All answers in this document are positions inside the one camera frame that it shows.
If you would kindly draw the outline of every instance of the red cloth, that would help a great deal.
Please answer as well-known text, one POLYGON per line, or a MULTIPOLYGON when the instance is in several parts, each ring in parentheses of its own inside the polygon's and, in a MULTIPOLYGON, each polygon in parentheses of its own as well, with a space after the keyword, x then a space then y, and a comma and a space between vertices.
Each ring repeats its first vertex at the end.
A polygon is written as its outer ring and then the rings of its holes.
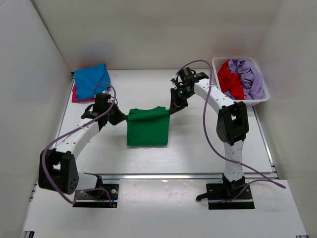
POLYGON ((94 101, 95 101, 94 98, 78 101, 77 100, 77 95, 76 95, 76 85, 74 84, 73 95, 72 95, 72 98, 71 98, 71 102, 72 103, 86 103, 86 102, 94 102, 94 101))
POLYGON ((228 70, 228 62, 224 63, 218 72, 218 80, 223 93, 229 91, 237 100, 244 100, 243 87, 240 77, 228 70))

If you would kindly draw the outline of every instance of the green fabric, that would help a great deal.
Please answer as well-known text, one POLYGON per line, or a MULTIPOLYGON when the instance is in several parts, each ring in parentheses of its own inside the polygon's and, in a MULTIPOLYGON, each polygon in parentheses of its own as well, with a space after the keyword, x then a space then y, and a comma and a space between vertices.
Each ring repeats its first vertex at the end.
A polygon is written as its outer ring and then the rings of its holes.
POLYGON ((169 112, 165 107, 131 109, 127 118, 128 146, 164 146, 168 142, 169 112))

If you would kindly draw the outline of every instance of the laundry basket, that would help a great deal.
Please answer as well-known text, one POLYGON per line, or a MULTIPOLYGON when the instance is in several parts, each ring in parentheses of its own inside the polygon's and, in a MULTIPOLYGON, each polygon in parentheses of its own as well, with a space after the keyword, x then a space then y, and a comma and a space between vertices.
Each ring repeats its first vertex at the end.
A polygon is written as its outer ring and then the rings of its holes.
POLYGON ((235 100, 236 102, 244 102, 247 106, 252 107, 260 102, 265 102, 269 99, 269 93, 263 78, 263 75, 255 62, 255 60, 251 57, 243 57, 243 56, 237 56, 237 57, 215 57, 212 59, 212 67, 213 67, 213 81, 216 81, 217 87, 220 88, 219 79, 218 79, 218 71, 220 70, 221 66, 227 61, 231 59, 242 59, 247 60, 255 65, 257 70, 259 71, 260 75, 262 76, 262 89, 263 89, 263 98, 262 99, 256 99, 256 100, 235 100))

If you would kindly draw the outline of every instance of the folded blue cloth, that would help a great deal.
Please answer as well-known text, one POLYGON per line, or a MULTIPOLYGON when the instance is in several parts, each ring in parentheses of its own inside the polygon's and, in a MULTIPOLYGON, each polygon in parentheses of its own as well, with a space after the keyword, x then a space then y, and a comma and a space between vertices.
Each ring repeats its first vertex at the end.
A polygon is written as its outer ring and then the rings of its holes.
MULTIPOLYGON (((106 65, 100 64, 90 68, 83 68, 74 72, 77 100, 94 98, 95 87, 99 83, 110 83, 106 65)), ((96 93, 108 90, 107 85, 100 85, 96 93)))

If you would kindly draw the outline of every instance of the folded cloth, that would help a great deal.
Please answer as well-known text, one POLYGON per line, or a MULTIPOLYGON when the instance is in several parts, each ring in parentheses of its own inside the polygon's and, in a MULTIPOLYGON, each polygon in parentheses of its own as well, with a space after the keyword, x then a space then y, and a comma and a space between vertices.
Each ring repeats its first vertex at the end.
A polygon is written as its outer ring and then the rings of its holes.
MULTIPOLYGON (((110 77, 106 65, 100 64, 90 68, 83 68, 74 72, 77 100, 85 100, 94 98, 95 87, 99 83, 110 83, 110 77)), ((100 85, 96 93, 107 90, 109 86, 100 85)))
POLYGON ((240 76, 246 100, 263 98, 262 77, 254 64, 245 59, 231 59, 228 70, 240 76))
POLYGON ((86 103, 86 102, 94 102, 94 101, 95 101, 95 98, 90 98, 90 99, 85 99, 85 100, 78 101, 77 100, 77 95, 76 95, 76 85, 74 84, 73 95, 71 97, 71 102, 72 103, 86 103))
POLYGON ((218 80, 221 91, 232 99, 244 100, 243 88, 240 77, 234 72, 229 72, 228 62, 224 63, 218 72, 218 80))
POLYGON ((131 109, 127 118, 128 146, 164 146, 168 143, 170 114, 165 107, 131 109))

